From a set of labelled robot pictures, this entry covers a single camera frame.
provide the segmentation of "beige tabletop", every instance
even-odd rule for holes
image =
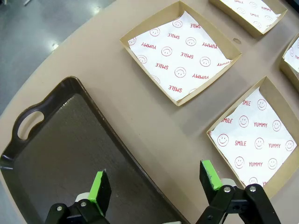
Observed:
[[[181,107],[147,77],[119,39],[175,0],[117,0],[74,32],[31,75],[0,117],[0,152],[11,139],[17,116],[40,102],[65,77],[78,77],[146,172],[172,203],[195,223],[208,206],[199,181],[199,161],[210,159],[220,178],[237,182],[206,130],[249,87],[268,76],[299,117],[299,94],[278,69],[287,44],[299,30],[299,14],[287,4],[285,17],[256,40],[207,0],[185,0],[235,45],[242,57],[216,82]],[[0,175],[2,185],[12,201]],[[271,202],[282,223],[299,222],[299,171]],[[237,215],[227,223],[238,224]]]

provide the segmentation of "gray floor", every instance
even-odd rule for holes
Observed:
[[[24,1],[0,5],[0,115],[54,47],[115,0]]]

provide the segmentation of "cardboard box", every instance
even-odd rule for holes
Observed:
[[[179,101],[175,101],[162,89],[162,87],[154,80],[152,75],[145,69],[143,64],[138,60],[138,58],[135,56],[133,51],[130,49],[128,41],[146,31],[149,31],[153,28],[156,28],[158,26],[161,26],[165,23],[177,19],[184,13],[184,11],[189,13],[201,25],[201,27],[209,34],[209,36],[217,44],[217,46],[222,51],[224,56],[227,59],[232,60],[232,62],[228,66],[226,66],[223,70],[218,72],[214,77],[212,77],[202,86],[200,86],[198,89],[193,91],[191,94],[187,95],[186,97],[182,98]],[[150,79],[154,83],[156,83],[156,85],[160,88],[160,90],[162,90],[164,94],[168,96],[168,98],[177,106],[184,104],[185,102],[187,102],[188,100],[192,99],[197,94],[202,92],[209,85],[211,85],[224,72],[226,72],[241,56],[241,52],[238,50],[237,47],[234,46],[234,44],[226,36],[224,36],[214,25],[212,25],[209,21],[207,21],[202,15],[200,15],[194,9],[190,8],[189,6],[187,6],[185,3],[181,1],[175,2],[172,5],[157,12],[153,16],[149,17],[148,19],[140,23],[137,27],[133,28],[131,31],[125,34],[120,39],[120,41],[123,44],[124,48],[128,51],[128,53],[134,58],[134,60],[139,64],[139,66],[144,70],[144,72],[150,77]]]
[[[294,84],[295,88],[299,91],[299,73],[294,70],[287,62],[284,60],[284,56],[289,50],[289,48],[295,43],[295,41],[299,38],[299,33],[292,39],[289,46],[286,48],[281,61],[280,61],[280,69],[283,73],[290,79],[290,81]]]
[[[229,167],[234,172],[231,165],[228,163],[226,158],[223,156],[221,151],[217,148],[213,139],[210,137],[209,132],[214,130],[215,127],[227,116],[229,116],[232,112],[235,111],[236,107],[242,103],[254,90],[260,87],[261,94],[265,97],[268,103],[271,105],[275,113],[278,115],[279,119],[283,122],[288,132],[294,138],[295,142],[299,143],[299,120],[296,115],[291,110],[290,106],[283,98],[281,93],[275,87],[275,85],[268,79],[268,77],[262,78],[258,81],[253,87],[251,87],[243,96],[241,96],[207,131],[207,135],[210,140],[213,142],[214,146],[223,157],[223,159],[227,162]],[[278,169],[275,175],[267,182],[264,186],[264,190],[269,198],[273,197],[282,187],[283,185],[290,179],[292,174],[299,167],[299,146],[297,146],[291,155],[287,158],[287,160],[283,163],[283,165]]]
[[[259,36],[263,36],[265,33],[267,33],[270,29],[272,29],[286,14],[288,11],[287,8],[279,1],[279,0],[263,0],[264,3],[266,3],[269,8],[275,13],[275,14],[281,14],[278,19],[269,26],[263,33],[260,32],[258,29],[256,29],[253,25],[251,25],[249,22],[247,22],[245,19],[243,19],[238,13],[236,13],[233,9],[228,7],[226,4],[224,4],[220,0],[209,0],[213,5],[221,9],[224,13],[229,15],[233,20],[235,20],[237,23],[239,23],[247,32],[249,32],[254,38],[257,38]]]

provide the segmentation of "screw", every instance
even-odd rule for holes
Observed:
[[[226,193],[230,192],[230,187],[225,187],[224,192],[226,192]]]
[[[255,186],[251,186],[251,187],[249,188],[249,190],[250,190],[251,192],[255,192],[255,191],[256,191],[256,187],[255,187]]]

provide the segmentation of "white printed paper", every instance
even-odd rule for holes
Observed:
[[[259,88],[210,136],[246,186],[264,186],[297,146]]]
[[[187,12],[128,43],[146,70],[175,101],[199,88],[231,62]]]
[[[287,62],[296,72],[297,78],[299,78],[299,38],[288,49],[284,56],[285,62]]]
[[[275,14],[262,0],[221,0],[243,19],[264,33],[280,14]]]

